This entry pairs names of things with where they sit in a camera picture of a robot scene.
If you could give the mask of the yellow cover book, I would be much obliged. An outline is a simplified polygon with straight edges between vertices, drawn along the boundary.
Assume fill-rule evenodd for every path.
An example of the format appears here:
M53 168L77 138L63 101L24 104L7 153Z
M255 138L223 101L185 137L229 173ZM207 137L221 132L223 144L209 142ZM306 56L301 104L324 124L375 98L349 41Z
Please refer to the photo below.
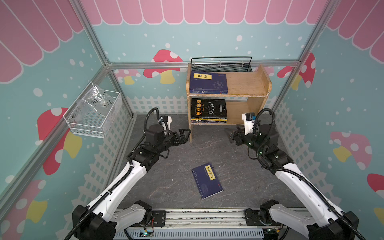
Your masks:
M191 119L191 123L226 124L227 119Z

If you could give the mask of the black book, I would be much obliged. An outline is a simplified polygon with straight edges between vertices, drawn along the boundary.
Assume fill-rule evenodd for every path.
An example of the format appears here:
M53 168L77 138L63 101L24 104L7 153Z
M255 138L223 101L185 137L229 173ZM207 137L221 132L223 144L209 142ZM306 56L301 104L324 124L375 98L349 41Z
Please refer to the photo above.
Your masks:
M228 119L226 100L191 99L191 120L226 121Z

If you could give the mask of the navy book yellow label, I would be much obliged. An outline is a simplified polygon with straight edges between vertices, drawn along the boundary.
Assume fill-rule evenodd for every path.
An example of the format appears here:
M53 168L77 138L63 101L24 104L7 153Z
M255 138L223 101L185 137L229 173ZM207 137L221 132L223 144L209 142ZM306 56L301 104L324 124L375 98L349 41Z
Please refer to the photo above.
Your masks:
M223 187L211 163L193 168L192 174L201 199L223 192Z
M192 71L190 91L192 90L228 90L227 75Z

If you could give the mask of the blue book small yellow label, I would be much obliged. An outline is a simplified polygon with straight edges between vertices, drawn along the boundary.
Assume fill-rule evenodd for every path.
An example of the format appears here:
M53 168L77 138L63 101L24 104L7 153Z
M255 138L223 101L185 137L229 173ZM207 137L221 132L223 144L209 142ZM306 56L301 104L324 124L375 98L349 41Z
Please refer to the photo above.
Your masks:
M190 94L227 95L228 90L192 90Z

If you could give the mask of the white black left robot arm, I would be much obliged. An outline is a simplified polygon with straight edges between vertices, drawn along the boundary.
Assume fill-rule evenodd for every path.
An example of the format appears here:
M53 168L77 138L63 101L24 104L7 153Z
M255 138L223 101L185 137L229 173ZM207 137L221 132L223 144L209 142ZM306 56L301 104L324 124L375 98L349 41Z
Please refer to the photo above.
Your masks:
M134 185L149 172L162 153L171 147L186 144L192 131L172 132L170 120L161 116L158 108L151 109L143 123L143 134L125 157L127 161L119 175L87 206L79 205L72 213L73 228L66 239L112 240L116 233L132 225L146 227L152 221L152 207L143 201L118 211L117 208Z

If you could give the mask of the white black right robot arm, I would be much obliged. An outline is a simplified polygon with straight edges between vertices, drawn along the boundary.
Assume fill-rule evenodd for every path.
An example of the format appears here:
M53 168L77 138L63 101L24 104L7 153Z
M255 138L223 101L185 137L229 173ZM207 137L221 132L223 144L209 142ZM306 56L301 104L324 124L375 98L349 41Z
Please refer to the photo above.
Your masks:
M254 160L282 181L305 206L310 216L290 210L278 201L269 200L260 206L258 215L247 209L246 218L265 226L280 223L309 240L363 240L358 231L359 219L353 212L344 212L329 200L300 171L294 160L278 148L276 115L269 108L258 114L242 115L244 127L225 129L231 143L245 145L256 153Z

